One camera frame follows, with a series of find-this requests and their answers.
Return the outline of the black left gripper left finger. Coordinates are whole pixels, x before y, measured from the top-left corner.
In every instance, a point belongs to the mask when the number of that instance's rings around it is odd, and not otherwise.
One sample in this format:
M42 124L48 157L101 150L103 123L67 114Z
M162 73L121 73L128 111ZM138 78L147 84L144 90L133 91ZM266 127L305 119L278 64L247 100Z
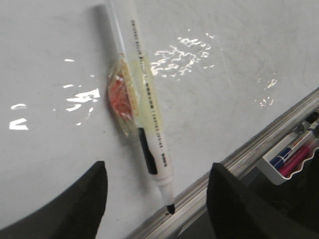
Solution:
M2 229L2 239L94 239L108 193L104 161L95 162L54 200Z

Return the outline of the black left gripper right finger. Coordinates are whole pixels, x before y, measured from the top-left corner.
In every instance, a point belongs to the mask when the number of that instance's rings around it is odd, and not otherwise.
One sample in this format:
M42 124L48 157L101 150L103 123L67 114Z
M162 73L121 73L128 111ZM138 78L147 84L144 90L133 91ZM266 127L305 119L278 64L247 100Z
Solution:
M209 174L207 210L218 239L319 237L267 204L221 163L213 163Z

